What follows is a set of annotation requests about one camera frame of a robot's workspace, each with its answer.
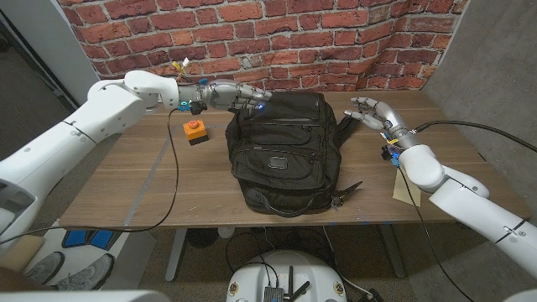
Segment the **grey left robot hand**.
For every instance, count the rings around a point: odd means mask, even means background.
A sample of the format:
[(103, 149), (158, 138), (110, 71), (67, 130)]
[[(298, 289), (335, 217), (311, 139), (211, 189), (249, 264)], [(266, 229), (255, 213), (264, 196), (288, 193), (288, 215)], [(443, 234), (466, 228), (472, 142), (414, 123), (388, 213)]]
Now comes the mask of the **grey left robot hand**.
[(202, 108), (217, 110), (260, 109), (270, 100), (273, 93), (242, 82), (228, 79), (200, 84), (196, 91), (196, 101)]

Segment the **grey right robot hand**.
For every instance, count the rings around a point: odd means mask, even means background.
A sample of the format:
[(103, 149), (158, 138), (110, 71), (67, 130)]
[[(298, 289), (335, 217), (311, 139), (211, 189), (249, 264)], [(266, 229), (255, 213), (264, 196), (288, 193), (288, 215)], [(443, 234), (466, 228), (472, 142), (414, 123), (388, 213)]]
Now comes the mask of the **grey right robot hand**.
[(421, 144), (404, 119), (387, 103), (365, 96), (353, 97), (351, 102), (357, 110), (345, 110), (344, 114), (357, 119), (372, 130), (383, 133), (389, 144), (396, 144), (404, 149)]

